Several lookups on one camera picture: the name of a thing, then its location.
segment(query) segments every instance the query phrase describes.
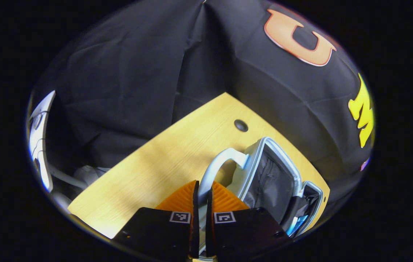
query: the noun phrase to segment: wooden table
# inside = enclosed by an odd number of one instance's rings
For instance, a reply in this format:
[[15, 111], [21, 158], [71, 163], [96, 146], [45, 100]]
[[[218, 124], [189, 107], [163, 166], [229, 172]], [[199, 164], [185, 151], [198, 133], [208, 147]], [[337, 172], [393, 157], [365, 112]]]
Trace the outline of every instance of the wooden table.
[[[248, 131], [236, 128], [241, 119]], [[179, 187], [201, 180], [213, 158], [228, 147], [243, 152], [258, 139], [276, 141], [300, 171], [328, 198], [329, 187], [311, 163], [276, 129], [227, 93], [209, 101], [148, 141], [75, 198], [68, 210], [112, 239], [140, 207], [156, 207]], [[226, 162], [215, 181], [231, 183], [235, 163]], [[321, 216], [321, 203], [310, 229]]]

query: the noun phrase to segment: suitcase handle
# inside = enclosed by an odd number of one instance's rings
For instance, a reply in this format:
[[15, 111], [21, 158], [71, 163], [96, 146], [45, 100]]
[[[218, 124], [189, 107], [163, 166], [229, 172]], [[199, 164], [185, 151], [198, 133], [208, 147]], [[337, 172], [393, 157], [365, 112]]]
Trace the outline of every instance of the suitcase handle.
[[243, 169], [247, 163], [248, 156], [248, 154], [241, 153], [230, 147], [219, 153], [213, 161], [211, 161], [208, 168], [206, 168], [200, 186], [198, 187], [198, 205], [200, 207], [206, 204], [206, 196], [213, 185], [214, 178], [216, 177], [219, 168], [221, 168], [226, 161], [232, 159], [241, 169]]

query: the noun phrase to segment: black cloth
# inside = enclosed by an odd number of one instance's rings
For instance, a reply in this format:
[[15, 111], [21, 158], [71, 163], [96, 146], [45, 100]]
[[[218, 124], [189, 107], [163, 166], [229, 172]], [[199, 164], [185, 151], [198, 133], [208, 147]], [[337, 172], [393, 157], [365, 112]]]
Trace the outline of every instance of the black cloth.
[[[328, 38], [337, 51], [327, 65], [304, 63], [270, 40], [263, 29], [268, 8], [304, 25], [293, 34], [302, 46], [316, 46], [312, 31]], [[91, 162], [112, 167], [228, 92], [310, 160], [330, 186], [331, 203], [358, 184], [372, 148], [371, 138], [360, 147], [358, 121], [348, 110], [359, 72], [325, 32], [280, 5], [144, 0], [69, 43], [35, 85], [33, 103], [56, 90]]]

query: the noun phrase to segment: yellow letter m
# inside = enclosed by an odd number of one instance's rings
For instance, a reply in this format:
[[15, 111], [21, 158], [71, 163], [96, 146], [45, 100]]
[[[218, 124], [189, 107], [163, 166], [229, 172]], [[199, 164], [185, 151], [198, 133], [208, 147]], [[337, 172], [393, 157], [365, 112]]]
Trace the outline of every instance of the yellow letter m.
[[374, 124], [374, 116], [373, 116], [373, 109], [370, 108], [370, 97], [368, 95], [368, 89], [366, 88], [365, 82], [361, 78], [360, 74], [358, 74], [360, 78], [360, 91], [358, 92], [357, 97], [355, 100], [349, 101], [349, 110], [352, 113], [353, 119], [358, 120], [358, 128], [363, 128], [360, 130], [360, 146], [364, 147], [368, 137], [373, 130]]

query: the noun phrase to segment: blue object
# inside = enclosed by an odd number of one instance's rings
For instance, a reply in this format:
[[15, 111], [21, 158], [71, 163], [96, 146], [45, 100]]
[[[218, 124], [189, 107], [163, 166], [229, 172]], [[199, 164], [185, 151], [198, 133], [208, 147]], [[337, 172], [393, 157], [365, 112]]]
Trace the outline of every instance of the blue object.
[[286, 231], [287, 235], [290, 237], [295, 231], [297, 231], [305, 222], [305, 220], [308, 218], [308, 215], [304, 215], [301, 217], [294, 217], [294, 222], [292, 222], [291, 226], [289, 229]]

